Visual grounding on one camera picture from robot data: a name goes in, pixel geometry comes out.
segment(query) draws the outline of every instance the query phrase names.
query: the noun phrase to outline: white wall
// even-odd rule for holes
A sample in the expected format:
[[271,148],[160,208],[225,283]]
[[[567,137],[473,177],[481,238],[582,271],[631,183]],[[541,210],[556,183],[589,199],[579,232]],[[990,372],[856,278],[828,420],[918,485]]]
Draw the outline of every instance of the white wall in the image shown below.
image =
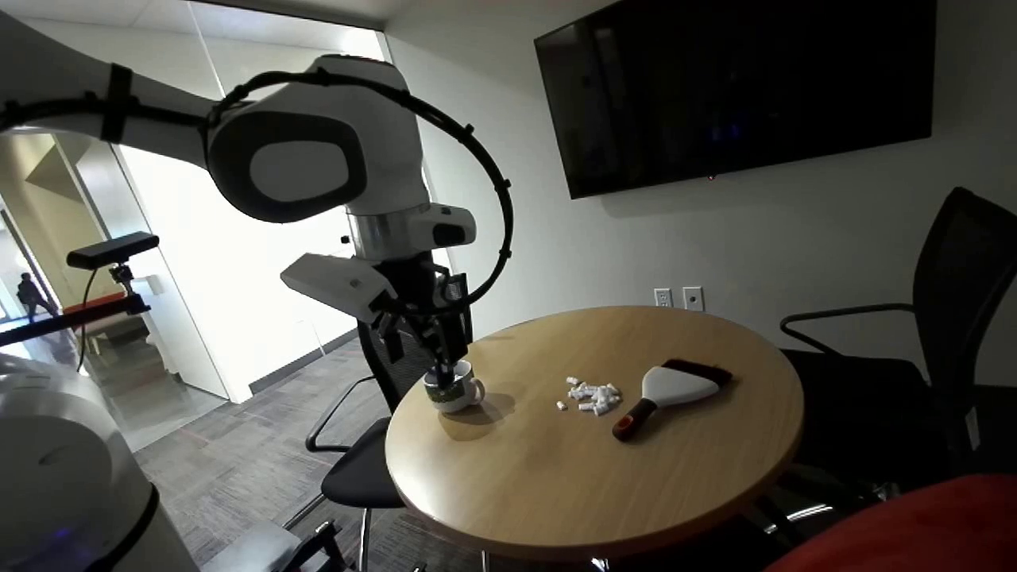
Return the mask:
[[[322,54],[212,39],[204,44],[192,31],[31,27],[82,54],[117,62],[205,99],[220,99],[220,87],[231,90],[231,82],[251,75],[242,70],[305,70]],[[267,227],[235,214],[205,173],[192,164],[128,147],[122,147],[122,156],[231,400],[251,397],[251,382],[351,331],[351,319],[280,283],[280,271],[305,252],[348,255],[340,244],[346,232],[340,210],[292,227]]]
[[[481,301],[477,333],[699,283],[712,316],[789,344],[774,331],[789,313],[909,300],[918,248],[953,183],[1017,210],[1011,0],[940,0],[932,139],[567,199],[533,39],[595,6],[606,0],[416,0],[387,27],[409,90],[473,125],[513,182],[513,257]],[[439,199],[481,218],[481,244],[454,252],[477,283],[499,241],[489,183],[442,133],[427,133],[427,159]],[[904,323],[880,328],[833,339],[915,352]],[[1013,333],[1011,297],[984,339],[981,385],[1017,385]]]

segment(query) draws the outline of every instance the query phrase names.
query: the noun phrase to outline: gray wall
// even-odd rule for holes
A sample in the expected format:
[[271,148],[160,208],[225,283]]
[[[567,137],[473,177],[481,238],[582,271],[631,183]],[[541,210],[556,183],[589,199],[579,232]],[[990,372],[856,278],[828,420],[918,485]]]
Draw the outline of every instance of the gray wall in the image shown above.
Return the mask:
[[[387,28],[409,90],[473,125],[513,182],[513,257],[477,305],[481,333],[699,283],[712,316],[789,344],[774,331],[789,313],[909,300],[918,248],[953,183],[1017,210],[1011,0],[940,0],[932,139],[567,199],[533,39],[595,6],[602,0],[416,0]],[[481,218],[481,241],[454,252],[477,283],[499,241],[489,183],[442,133],[427,133],[427,159],[434,199]],[[828,338],[846,351],[915,352],[904,321],[865,323],[875,328]],[[1017,385],[1013,333],[1011,297],[981,352],[981,385]]]

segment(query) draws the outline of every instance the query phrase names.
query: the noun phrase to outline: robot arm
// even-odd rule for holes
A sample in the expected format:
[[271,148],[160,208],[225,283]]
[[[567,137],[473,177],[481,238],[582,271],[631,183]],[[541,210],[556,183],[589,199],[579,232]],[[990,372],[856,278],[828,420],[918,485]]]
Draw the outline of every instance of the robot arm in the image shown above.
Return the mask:
[[[99,64],[0,13],[0,130],[75,130],[205,169],[222,196],[267,221],[346,208],[351,257],[305,255],[284,283],[359,321],[376,375],[409,385],[422,368],[452,375],[463,357],[463,316],[507,261],[507,182],[439,107],[413,99],[390,64],[322,58],[305,72],[265,72],[208,103],[128,68]],[[419,182],[416,114],[463,144],[492,177],[506,241],[492,273],[466,297],[446,297],[433,248],[473,241],[473,216],[430,203]]]

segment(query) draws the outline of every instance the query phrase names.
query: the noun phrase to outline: black screen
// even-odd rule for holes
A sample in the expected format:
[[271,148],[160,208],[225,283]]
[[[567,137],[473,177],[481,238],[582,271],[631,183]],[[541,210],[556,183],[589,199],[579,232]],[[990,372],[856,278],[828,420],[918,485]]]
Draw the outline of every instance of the black screen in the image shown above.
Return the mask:
[[537,39],[571,196],[932,133],[933,0],[625,0]]

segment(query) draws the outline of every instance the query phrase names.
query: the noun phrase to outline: chair armrest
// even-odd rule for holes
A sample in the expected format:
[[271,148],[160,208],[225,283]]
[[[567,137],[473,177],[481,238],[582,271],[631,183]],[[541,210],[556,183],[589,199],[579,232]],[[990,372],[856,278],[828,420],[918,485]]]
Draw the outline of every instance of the chair armrest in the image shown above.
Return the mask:
[[330,422],[330,415],[337,415],[337,409],[346,403],[346,397],[348,397],[359,385],[365,385],[365,382],[370,382],[370,377],[376,377],[376,375],[355,377],[340,397],[330,400],[330,407],[322,413],[322,420],[315,422],[315,428],[311,428],[309,440],[305,440],[305,448],[309,448],[309,452],[348,452],[348,444],[322,444],[316,434],[325,432],[325,425]]
[[828,352],[828,357],[838,357],[833,345],[793,331],[791,323],[798,321],[824,321],[824,319],[846,319],[846,316],[878,316],[878,313],[909,313],[915,316],[915,305],[904,305],[904,301],[886,301],[886,305],[846,305],[846,307],[827,307],[827,313],[803,313],[803,316],[789,316],[783,319],[783,333],[819,351],[819,352]]

